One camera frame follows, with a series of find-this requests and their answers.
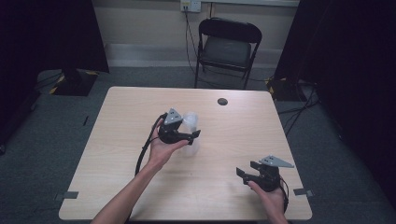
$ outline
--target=chair seat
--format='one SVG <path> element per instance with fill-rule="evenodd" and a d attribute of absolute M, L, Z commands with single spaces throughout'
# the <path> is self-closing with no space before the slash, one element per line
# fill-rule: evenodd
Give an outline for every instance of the chair seat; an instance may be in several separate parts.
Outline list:
<path fill-rule="evenodd" d="M 249 43 L 210 36 L 206 40 L 201 62 L 228 64 L 247 69 L 250 51 Z"/>

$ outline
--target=table top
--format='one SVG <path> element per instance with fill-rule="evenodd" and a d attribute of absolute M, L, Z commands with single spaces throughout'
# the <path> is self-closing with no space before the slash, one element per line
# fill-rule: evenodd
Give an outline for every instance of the table top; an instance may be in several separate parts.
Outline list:
<path fill-rule="evenodd" d="M 219 105 L 225 98 L 227 105 Z M 151 126 L 173 107 L 194 112 L 201 130 L 198 152 L 174 153 L 154 176 L 137 202 L 131 219 L 138 220 L 263 220 L 256 193 L 243 185 L 235 168 L 258 175 L 250 161 L 274 155 L 294 165 L 280 168 L 289 186 L 290 220 L 307 220 L 312 212 L 297 167 L 266 91 L 162 88 L 110 88 L 93 126 L 59 216 L 64 220 L 93 219 L 133 177 L 137 158 Z M 142 162 L 146 163 L 149 152 Z"/>

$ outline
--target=human hand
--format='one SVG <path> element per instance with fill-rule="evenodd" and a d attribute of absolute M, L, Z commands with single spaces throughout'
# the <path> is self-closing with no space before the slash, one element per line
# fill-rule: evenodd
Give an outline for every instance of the human hand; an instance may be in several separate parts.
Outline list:
<path fill-rule="evenodd" d="M 174 144 L 166 144 L 158 136 L 158 128 L 163 123 L 163 119 L 157 123 L 154 132 L 151 136 L 150 153 L 148 158 L 148 165 L 154 166 L 157 171 L 161 170 L 163 166 L 169 161 L 172 154 L 181 147 L 186 146 L 189 141 L 181 140 Z"/>
<path fill-rule="evenodd" d="M 248 181 L 247 184 L 259 195 L 264 212 L 271 223 L 288 223 L 284 215 L 284 195 L 280 188 L 266 192 L 254 181 Z"/>

